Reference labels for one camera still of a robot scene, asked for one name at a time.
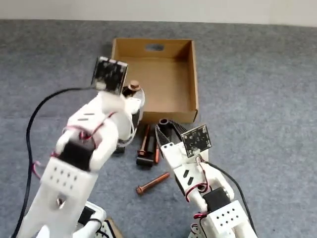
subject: white wall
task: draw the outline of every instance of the white wall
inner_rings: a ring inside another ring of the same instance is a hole
[[[0,0],[0,18],[317,26],[317,0]]]

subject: black cylinder part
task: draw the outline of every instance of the black cylinder part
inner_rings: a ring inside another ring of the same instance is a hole
[[[151,156],[155,153],[156,149],[156,143],[155,143],[155,137],[153,134],[151,134],[149,141],[148,141],[148,147],[147,147],[147,154],[149,155],[149,159]]]
[[[153,166],[153,159],[138,157],[137,158],[137,165],[144,166],[144,167],[152,167]]]
[[[161,132],[167,137],[170,138],[171,136],[171,127],[169,125],[169,121],[168,119],[160,119],[158,122],[158,126],[161,130]]]

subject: copper bolt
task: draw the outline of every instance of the copper bolt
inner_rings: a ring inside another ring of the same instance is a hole
[[[148,139],[149,139],[150,128],[151,128],[151,126],[147,125],[147,128],[145,129],[141,149],[138,150],[138,156],[146,156],[146,154],[147,154],[146,146],[147,146]]]
[[[155,160],[154,162],[157,164],[159,163],[159,144],[157,144],[157,147],[155,149]]]
[[[137,191],[138,195],[142,196],[145,191],[156,186],[157,184],[164,181],[168,177],[169,177],[169,172],[166,172],[165,174],[162,174],[161,176],[157,177],[156,179],[152,180],[151,182],[149,182],[143,186],[138,186],[135,190]]]
[[[132,80],[128,85],[128,88],[132,91],[139,91],[141,89],[140,83],[137,80]]]

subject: circuit board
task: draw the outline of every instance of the circuit board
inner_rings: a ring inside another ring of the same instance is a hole
[[[128,64],[106,57],[99,57],[96,62],[92,85],[98,90],[119,95],[125,81]]]
[[[191,129],[188,132],[181,134],[181,137],[188,158],[211,147],[211,141],[206,125]]]

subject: box handle hole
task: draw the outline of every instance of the box handle hole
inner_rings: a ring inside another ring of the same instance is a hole
[[[145,46],[146,51],[163,51],[164,45],[162,44],[147,44]]]

